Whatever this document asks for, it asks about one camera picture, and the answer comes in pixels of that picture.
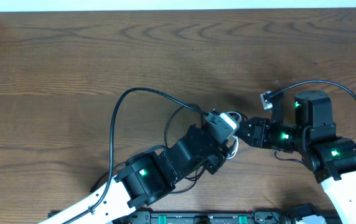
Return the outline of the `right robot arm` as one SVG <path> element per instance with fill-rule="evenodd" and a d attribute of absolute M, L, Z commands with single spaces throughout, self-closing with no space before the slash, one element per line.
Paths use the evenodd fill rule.
<path fill-rule="evenodd" d="M 298 152 L 333 203 L 342 223 L 356 223 L 356 143 L 336 135 L 332 102 L 323 91 L 295 95 L 295 124 L 283 123 L 281 100 L 271 118 L 240 123 L 236 135 L 251 147 Z"/>

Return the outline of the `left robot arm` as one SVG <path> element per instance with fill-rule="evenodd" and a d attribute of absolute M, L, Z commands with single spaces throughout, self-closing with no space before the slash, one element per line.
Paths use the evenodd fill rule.
<path fill-rule="evenodd" d="M 177 182 L 201 166 L 216 173 L 227 159 L 230 135 L 228 129 L 190 126 L 172 147 L 128 159 L 110 182 L 45 222 L 109 223 L 127 216 L 171 193 Z"/>

